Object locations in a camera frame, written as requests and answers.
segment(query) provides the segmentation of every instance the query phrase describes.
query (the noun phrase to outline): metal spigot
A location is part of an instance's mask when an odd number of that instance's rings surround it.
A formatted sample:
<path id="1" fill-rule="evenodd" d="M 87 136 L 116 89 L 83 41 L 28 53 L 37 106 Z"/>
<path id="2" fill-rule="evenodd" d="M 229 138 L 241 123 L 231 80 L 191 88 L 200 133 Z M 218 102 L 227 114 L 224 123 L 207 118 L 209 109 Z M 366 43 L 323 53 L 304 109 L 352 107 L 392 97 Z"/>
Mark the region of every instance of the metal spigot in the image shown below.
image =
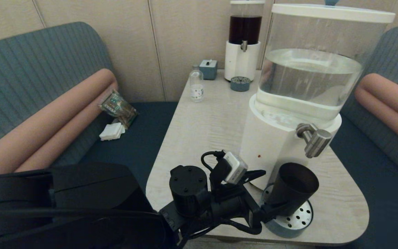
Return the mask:
<path id="1" fill-rule="evenodd" d="M 248 41 L 242 41 L 242 44 L 240 45 L 240 49 L 243 50 L 243 52 L 245 52 L 248 48 Z"/>
<path id="2" fill-rule="evenodd" d="M 296 134 L 305 140 L 305 156 L 308 158 L 319 156 L 333 138 L 331 133 L 318 129 L 314 123 L 300 123 Z"/>

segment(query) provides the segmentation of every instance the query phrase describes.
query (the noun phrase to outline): dark blue seat cushion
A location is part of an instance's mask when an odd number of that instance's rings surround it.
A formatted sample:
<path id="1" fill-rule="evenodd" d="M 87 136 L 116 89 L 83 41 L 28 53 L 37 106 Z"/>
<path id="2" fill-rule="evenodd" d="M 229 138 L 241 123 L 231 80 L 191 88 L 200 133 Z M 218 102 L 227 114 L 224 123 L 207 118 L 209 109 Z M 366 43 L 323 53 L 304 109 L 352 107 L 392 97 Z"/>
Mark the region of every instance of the dark blue seat cushion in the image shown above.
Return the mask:
<path id="1" fill-rule="evenodd" d="M 177 102 L 132 104 L 139 112 L 125 134 L 111 141 L 98 140 L 81 163 L 104 162 L 127 166 L 145 193 L 145 186 Z"/>
<path id="2" fill-rule="evenodd" d="M 398 248 L 398 166 L 345 116 L 331 148 L 359 186 L 370 211 L 365 233 L 342 248 Z"/>

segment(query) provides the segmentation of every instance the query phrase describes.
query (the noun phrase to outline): perforated drip tray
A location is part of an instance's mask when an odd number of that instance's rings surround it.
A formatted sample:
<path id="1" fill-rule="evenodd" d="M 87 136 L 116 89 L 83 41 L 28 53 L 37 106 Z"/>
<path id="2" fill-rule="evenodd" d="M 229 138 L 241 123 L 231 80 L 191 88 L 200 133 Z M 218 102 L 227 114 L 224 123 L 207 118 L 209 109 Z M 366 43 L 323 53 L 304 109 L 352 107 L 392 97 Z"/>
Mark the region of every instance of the perforated drip tray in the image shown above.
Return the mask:
<path id="1" fill-rule="evenodd" d="M 269 186 L 262 194 L 261 203 L 265 202 L 266 197 L 270 194 L 273 186 Z M 278 215 L 265 226 L 272 233 L 283 238 L 295 238 L 311 224 L 313 220 L 313 208 L 309 201 L 303 203 L 291 216 Z"/>

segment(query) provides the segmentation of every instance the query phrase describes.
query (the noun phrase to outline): bottle label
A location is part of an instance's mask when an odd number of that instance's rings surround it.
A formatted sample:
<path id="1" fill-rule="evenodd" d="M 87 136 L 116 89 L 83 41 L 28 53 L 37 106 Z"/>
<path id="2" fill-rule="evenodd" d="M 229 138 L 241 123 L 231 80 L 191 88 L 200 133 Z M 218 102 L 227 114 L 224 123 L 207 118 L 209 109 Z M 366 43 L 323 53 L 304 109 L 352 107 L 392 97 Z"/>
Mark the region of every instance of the bottle label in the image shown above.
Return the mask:
<path id="1" fill-rule="evenodd" d="M 190 96 L 193 100 L 201 100 L 203 98 L 203 85 L 201 84 L 192 85 Z"/>

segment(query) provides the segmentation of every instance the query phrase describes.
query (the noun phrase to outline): black cup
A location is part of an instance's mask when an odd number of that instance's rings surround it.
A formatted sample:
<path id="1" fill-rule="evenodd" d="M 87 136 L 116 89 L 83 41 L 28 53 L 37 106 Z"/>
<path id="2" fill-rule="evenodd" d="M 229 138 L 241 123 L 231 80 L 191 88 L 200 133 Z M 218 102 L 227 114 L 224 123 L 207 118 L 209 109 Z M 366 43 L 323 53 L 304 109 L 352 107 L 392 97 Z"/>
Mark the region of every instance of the black cup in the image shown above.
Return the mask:
<path id="1" fill-rule="evenodd" d="M 319 180 L 307 167 L 286 163 L 279 168 L 267 205 L 278 215 L 290 216 L 319 188 Z"/>

